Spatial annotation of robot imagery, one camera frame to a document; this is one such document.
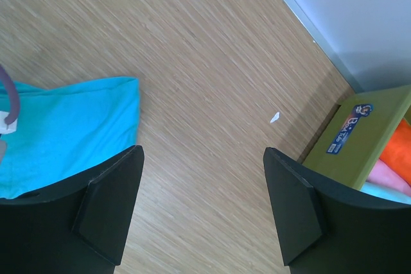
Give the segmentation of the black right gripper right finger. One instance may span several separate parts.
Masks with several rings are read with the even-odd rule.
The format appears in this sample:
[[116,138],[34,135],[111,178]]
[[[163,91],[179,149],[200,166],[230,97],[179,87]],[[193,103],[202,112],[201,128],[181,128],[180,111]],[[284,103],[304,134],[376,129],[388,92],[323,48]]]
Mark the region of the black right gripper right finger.
[[362,193],[275,148],[263,155],[291,273],[410,273],[410,206]]

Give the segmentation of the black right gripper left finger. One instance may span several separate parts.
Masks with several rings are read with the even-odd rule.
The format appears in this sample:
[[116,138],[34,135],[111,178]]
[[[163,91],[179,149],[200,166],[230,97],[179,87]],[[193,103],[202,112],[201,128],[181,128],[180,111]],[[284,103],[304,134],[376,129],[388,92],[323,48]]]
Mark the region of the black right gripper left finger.
[[143,148],[132,146],[65,180],[2,199],[1,272],[113,273],[143,164]]

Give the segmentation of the blue t shirt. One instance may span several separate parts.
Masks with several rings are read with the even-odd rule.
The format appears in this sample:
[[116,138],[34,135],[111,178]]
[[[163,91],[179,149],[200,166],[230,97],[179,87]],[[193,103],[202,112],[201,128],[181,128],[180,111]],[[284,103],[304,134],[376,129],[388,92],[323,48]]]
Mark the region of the blue t shirt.
[[21,113],[1,162],[1,197],[14,199],[94,167],[137,140],[139,81],[92,80],[55,89],[17,82]]

